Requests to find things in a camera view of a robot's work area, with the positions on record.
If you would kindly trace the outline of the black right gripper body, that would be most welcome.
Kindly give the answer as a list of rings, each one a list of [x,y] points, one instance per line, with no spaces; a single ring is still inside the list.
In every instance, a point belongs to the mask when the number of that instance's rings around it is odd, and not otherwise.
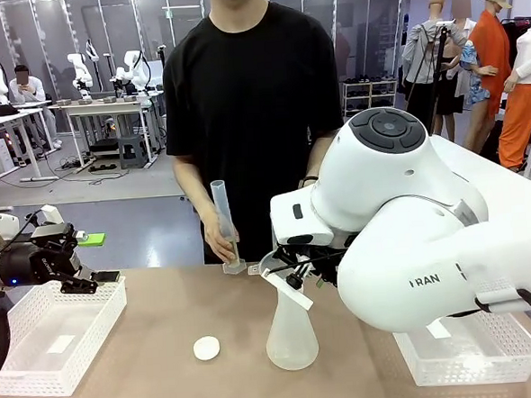
[[[309,258],[312,265],[310,273],[321,282],[337,287],[338,266],[353,241],[354,235],[350,234],[338,248],[307,245],[305,255]]]

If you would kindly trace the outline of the person's right hand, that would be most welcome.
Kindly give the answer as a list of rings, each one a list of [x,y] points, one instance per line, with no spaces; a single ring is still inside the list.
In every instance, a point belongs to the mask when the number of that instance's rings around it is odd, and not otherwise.
[[[232,263],[238,258],[233,244],[221,236],[221,223],[217,213],[208,212],[202,216],[203,237],[212,252],[224,263]]]

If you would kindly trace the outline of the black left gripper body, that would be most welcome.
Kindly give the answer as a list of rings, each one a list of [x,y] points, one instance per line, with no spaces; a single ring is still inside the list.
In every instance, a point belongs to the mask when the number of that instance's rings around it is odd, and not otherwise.
[[[78,283],[80,266],[75,258],[77,242],[15,242],[0,250],[0,288],[43,285],[58,280]]]

